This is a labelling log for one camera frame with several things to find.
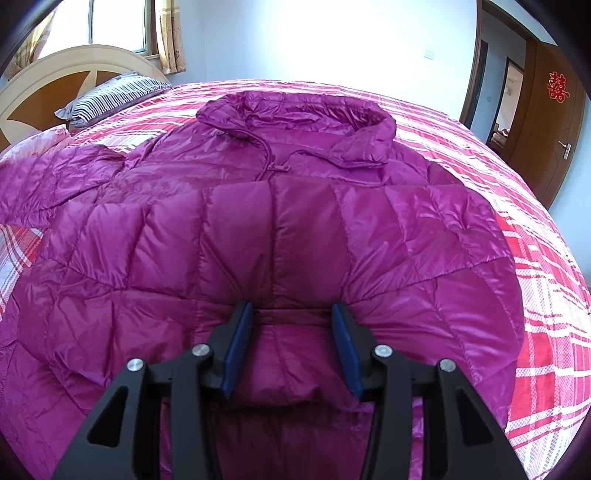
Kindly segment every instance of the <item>wooden door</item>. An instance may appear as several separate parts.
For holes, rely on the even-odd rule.
[[[566,79],[564,89],[560,85],[564,80],[561,75]],[[527,105],[525,119],[515,149],[506,160],[548,208],[573,158],[583,120],[585,91],[560,49],[537,42],[529,101],[527,93],[524,81],[522,95],[526,98],[519,102]]]

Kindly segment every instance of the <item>metal screw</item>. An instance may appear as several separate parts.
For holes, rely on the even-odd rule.
[[[132,358],[127,362],[127,370],[130,372],[137,372],[144,367],[144,361],[141,358]]]
[[[388,358],[394,353],[394,350],[392,350],[392,347],[388,345],[378,345],[376,348],[374,348],[374,352],[381,358]]]
[[[209,345],[207,345],[206,343],[200,343],[191,348],[191,352],[195,356],[206,356],[209,353],[209,351]]]
[[[456,369],[456,363],[449,358],[444,358],[439,362],[439,368],[444,372],[451,373]]]

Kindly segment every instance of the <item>jacket sleeve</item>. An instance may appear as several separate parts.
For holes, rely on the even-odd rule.
[[[85,145],[0,163],[0,224],[48,228],[60,205],[93,196],[124,160],[104,145]]]

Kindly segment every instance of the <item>blue gripper pad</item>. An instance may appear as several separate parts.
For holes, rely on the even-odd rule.
[[[224,377],[220,387],[220,393],[225,399],[229,399],[234,390],[236,390],[236,386],[238,386],[244,356],[246,355],[248,342],[251,338],[252,321],[252,303],[247,302],[236,326],[224,361]]]
[[[361,382],[359,355],[353,344],[353,339],[343,317],[343,312],[341,312],[338,304],[333,305],[331,314],[333,336],[339,352],[340,365],[343,369],[345,383],[353,396],[360,399],[363,393],[363,384]]]

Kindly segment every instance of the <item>curtain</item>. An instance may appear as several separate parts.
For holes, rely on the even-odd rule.
[[[181,38],[181,19],[178,0],[156,0],[156,29],[158,37],[158,54],[162,64],[162,72],[184,72],[187,70]]]
[[[51,24],[53,23],[53,17],[55,17],[55,15],[56,11],[54,10],[33,29],[31,34],[19,47],[4,72],[4,75],[8,80],[39,58],[43,47],[47,43],[49,33],[51,32]]]

